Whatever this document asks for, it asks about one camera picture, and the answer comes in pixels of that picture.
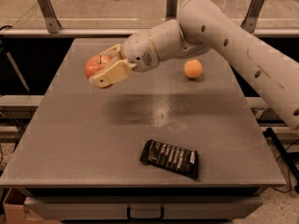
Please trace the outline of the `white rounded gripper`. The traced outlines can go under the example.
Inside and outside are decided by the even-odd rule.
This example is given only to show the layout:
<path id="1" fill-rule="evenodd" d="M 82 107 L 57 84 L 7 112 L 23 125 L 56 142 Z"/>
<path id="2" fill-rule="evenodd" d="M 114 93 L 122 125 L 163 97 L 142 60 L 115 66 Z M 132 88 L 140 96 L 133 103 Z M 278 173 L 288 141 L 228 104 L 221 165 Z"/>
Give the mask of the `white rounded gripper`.
<path id="1" fill-rule="evenodd" d="M 105 89 L 128 78 L 132 71 L 147 72 L 159 64 L 149 32 L 131 35 L 123 44 L 122 51 L 128 60 L 114 60 L 122 57 L 121 44 L 117 44 L 100 53 L 103 60 L 111 60 L 104 69 L 88 78 L 94 87 Z"/>

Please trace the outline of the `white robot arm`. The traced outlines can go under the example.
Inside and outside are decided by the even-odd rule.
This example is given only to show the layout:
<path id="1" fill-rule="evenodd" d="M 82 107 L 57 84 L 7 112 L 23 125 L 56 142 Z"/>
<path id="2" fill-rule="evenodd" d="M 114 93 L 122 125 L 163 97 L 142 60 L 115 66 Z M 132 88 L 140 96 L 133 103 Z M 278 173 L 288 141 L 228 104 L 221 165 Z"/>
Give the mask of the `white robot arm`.
<path id="1" fill-rule="evenodd" d="M 89 81 L 105 88 L 170 59 L 216 50 L 275 113 L 299 130 L 299 63 L 230 21 L 210 0 L 185 0 L 178 18 L 129 36 L 102 52 L 111 61 Z"/>

